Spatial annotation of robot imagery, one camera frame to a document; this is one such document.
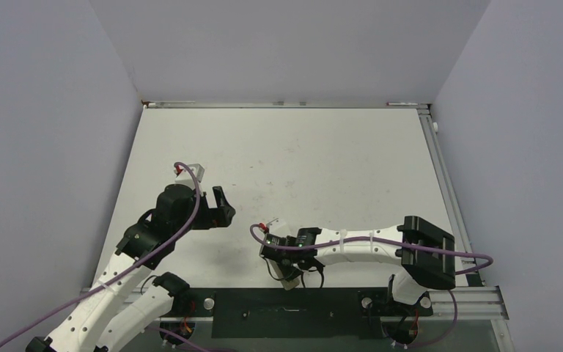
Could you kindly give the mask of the white grey remote control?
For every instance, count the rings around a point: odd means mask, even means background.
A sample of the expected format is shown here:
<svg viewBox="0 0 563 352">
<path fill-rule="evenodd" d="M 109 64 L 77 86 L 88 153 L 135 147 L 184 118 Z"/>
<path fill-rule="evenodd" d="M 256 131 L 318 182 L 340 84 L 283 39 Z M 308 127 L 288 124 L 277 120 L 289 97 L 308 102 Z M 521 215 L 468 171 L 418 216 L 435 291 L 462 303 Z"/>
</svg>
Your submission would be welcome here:
<svg viewBox="0 0 563 352">
<path fill-rule="evenodd" d="M 301 270 L 293 265 L 284 265 L 268 260 L 271 276 L 280 282 L 285 290 L 297 288 L 301 283 Z"/>
</svg>

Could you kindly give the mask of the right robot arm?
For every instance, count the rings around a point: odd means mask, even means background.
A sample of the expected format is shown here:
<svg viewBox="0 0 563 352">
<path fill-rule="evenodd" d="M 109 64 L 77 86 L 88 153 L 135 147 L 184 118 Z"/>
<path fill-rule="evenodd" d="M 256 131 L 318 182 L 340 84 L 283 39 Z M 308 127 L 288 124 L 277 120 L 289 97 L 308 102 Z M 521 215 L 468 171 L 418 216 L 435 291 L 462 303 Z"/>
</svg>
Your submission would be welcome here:
<svg viewBox="0 0 563 352">
<path fill-rule="evenodd" d="M 373 230 L 300 228 L 275 219 L 255 224 L 252 237 L 261 245 L 260 257 L 277 271 L 276 280 L 286 289 L 296 286 L 305 271 L 322 273 L 343 263 L 377 263 L 396 269 L 386 276 L 386 307 L 402 314 L 417 304 L 428 290 L 456 286 L 455 239 L 418 216 L 406 216 L 402 224 Z"/>
</svg>

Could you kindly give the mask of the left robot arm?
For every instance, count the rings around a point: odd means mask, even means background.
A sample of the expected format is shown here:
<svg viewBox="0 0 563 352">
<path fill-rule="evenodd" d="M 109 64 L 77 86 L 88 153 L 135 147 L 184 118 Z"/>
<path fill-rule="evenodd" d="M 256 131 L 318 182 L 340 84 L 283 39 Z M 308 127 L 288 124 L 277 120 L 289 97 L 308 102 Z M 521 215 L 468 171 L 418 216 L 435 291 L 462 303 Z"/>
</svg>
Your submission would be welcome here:
<svg viewBox="0 0 563 352">
<path fill-rule="evenodd" d="M 46 337 L 35 337 L 27 351 L 119 351 L 154 319 L 183 314 L 189 285 L 177 275 L 161 274 L 141 298 L 121 310 L 130 292 L 174 251 L 190 230 L 228 227 L 236 214 L 220 186 L 210 207 L 198 181 L 170 184 L 126 229 L 115 253 L 92 288 L 74 302 L 74 310 Z"/>
</svg>

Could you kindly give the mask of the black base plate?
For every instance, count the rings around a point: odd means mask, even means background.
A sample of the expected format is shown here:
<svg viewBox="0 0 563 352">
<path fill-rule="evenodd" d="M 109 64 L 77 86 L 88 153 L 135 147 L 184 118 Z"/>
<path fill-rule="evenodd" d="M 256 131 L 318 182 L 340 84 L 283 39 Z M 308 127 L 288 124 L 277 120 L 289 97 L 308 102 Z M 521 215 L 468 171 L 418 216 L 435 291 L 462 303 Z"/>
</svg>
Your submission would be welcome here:
<svg viewBox="0 0 563 352">
<path fill-rule="evenodd" d="M 368 288 L 191 288 L 163 315 L 165 320 L 212 321 L 214 338 L 381 337 L 403 330 L 431 307 L 398 304 L 385 287 Z"/>
</svg>

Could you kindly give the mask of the aluminium rail back edge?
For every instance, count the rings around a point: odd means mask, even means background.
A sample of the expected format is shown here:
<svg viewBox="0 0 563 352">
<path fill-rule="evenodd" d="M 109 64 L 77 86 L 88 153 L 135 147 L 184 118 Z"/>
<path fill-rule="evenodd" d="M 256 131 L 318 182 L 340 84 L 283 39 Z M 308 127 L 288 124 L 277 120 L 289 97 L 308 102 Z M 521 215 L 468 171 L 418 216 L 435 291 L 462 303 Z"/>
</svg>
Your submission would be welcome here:
<svg viewBox="0 0 563 352">
<path fill-rule="evenodd" d="M 206 103 L 197 101 L 144 101 L 148 109 L 419 109 L 429 110 L 429 103 L 273 101 L 264 103 Z"/>
</svg>

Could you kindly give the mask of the aluminium rail edge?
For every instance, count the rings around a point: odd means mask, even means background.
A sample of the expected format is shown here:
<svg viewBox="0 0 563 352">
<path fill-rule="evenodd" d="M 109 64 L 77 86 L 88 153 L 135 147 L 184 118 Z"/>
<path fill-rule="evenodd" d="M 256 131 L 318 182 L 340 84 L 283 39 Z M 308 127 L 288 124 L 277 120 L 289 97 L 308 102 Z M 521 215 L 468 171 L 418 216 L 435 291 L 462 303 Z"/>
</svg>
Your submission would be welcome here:
<svg viewBox="0 0 563 352">
<path fill-rule="evenodd" d="M 438 180 L 446 214 L 456 240 L 456 249 L 472 252 L 471 242 L 463 221 L 457 197 L 446 168 L 441 148 L 438 144 L 437 130 L 428 108 L 418 109 L 419 121 L 427 142 L 430 159 Z M 507 320 L 508 313 L 499 287 L 489 287 L 479 271 L 471 269 L 485 263 L 482 259 L 459 258 L 457 269 L 467 272 L 457 277 L 457 297 L 459 319 L 463 320 Z"/>
<path fill-rule="evenodd" d="M 429 103 L 273 101 L 264 103 L 206 103 L 197 101 L 144 101 L 148 109 L 419 109 L 429 110 Z"/>
</svg>

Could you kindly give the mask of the aluminium rail right edge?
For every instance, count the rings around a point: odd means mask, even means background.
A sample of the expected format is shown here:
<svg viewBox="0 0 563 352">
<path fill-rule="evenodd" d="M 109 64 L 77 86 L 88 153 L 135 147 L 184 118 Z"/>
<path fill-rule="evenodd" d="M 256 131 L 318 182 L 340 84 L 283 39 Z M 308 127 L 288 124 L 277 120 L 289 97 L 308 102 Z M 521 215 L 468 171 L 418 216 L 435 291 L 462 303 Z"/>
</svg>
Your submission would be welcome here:
<svg viewBox="0 0 563 352">
<path fill-rule="evenodd" d="M 446 168 L 441 148 L 438 144 L 437 130 L 428 108 L 418 109 L 419 121 L 427 142 L 430 159 L 438 180 L 446 214 L 456 240 L 456 249 L 472 252 L 471 242 L 463 221 L 457 197 Z M 459 319 L 463 320 L 507 320 L 508 313 L 499 287 L 489 287 L 479 271 L 471 269 L 485 263 L 482 259 L 459 258 L 457 269 L 467 272 L 457 277 L 457 297 Z"/>
</svg>

